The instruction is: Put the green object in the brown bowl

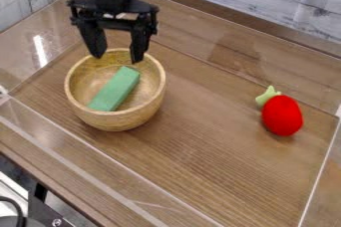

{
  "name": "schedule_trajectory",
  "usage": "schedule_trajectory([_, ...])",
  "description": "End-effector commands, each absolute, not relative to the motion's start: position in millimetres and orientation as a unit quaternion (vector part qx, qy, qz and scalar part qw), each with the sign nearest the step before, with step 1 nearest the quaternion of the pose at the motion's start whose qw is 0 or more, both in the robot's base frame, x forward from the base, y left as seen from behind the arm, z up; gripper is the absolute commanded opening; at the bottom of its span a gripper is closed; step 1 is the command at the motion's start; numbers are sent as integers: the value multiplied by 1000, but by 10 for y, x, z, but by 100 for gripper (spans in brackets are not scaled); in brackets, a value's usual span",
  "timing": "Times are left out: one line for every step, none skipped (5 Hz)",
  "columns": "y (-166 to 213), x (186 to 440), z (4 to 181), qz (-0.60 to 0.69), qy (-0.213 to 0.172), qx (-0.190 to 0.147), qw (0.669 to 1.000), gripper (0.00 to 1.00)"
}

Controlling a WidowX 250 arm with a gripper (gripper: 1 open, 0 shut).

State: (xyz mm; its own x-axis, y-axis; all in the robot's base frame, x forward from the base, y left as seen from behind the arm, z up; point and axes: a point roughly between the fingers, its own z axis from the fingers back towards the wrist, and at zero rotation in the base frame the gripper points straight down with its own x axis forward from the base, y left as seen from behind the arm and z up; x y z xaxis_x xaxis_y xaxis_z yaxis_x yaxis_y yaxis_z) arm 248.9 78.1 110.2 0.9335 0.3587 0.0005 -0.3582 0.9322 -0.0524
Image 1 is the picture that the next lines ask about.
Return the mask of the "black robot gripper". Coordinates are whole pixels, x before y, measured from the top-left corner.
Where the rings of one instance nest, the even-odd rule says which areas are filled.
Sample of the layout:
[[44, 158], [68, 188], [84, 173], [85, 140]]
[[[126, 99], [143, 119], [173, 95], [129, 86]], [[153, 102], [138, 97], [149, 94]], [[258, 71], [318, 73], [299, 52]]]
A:
[[130, 31], [132, 63], [144, 59], [149, 37], [157, 32], [159, 7], [141, 0], [68, 0], [70, 23], [77, 27], [90, 55], [106, 51], [105, 29]]

